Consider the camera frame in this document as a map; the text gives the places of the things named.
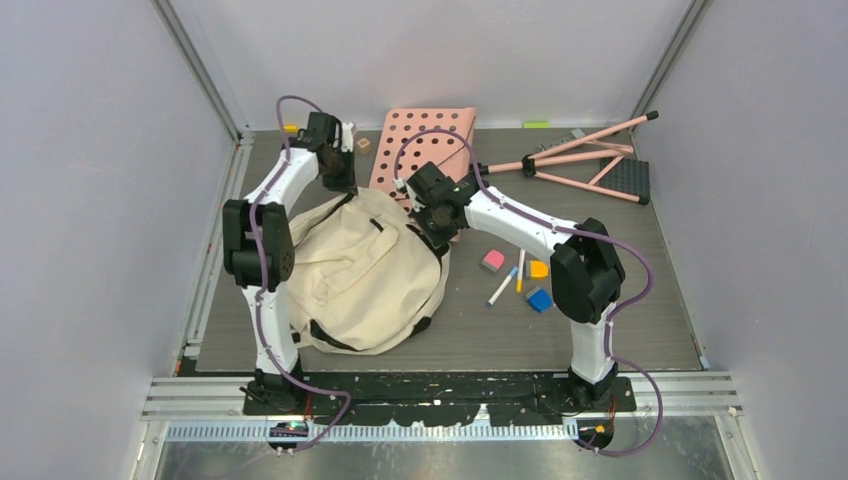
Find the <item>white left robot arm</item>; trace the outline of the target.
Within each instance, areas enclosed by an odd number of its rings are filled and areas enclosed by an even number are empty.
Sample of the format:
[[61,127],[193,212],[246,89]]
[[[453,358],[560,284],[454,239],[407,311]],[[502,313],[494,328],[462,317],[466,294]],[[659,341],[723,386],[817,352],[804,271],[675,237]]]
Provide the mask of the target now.
[[257,358],[243,392],[284,414],[298,412],[307,389],[296,374],[299,353],[287,282],[294,272],[295,241],[288,210],[314,180],[339,194],[339,204],[358,192],[354,130],[325,112],[310,113],[305,128],[284,141],[269,173],[242,199],[222,207],[223,264],[251,313]]

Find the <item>beige canvas backpack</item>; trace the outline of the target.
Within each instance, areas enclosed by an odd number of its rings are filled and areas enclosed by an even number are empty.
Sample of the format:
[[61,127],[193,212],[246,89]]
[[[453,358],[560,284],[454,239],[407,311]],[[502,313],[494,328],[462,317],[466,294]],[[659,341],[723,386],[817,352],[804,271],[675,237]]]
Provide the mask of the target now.
[[289,227],[287,288],[300,345],[379,355],[430,326],[450,250],[433,247],[388,194],[361,188],[297,215]]

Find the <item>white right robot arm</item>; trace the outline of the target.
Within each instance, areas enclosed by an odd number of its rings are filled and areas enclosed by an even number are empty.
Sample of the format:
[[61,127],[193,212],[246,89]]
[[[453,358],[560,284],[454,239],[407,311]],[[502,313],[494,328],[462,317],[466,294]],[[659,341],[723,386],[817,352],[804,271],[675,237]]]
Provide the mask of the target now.
[[550,295],[569,319],[571,397],[596,410],[611,395],[618,373],[605,322],[620,297],[625,272],[602,223],[550,217],[502,194],[472,174],[459,181],[428,162],[395,188],[412,202],[411,218],[436,249],[464,229],[494,235],[547,263]]

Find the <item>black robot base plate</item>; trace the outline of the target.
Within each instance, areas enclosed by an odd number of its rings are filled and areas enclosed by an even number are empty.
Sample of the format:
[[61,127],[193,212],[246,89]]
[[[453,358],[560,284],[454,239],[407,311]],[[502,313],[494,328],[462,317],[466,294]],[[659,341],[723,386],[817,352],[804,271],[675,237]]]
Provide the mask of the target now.
[[241,387],[246,415],[303,415],[327,426],[466,426],[486,414],[494,426],[552,425],[580,414],[631,413],[631,381],[615,378],[595,396],[565,372],[312,372],[304,390],[256,373]]

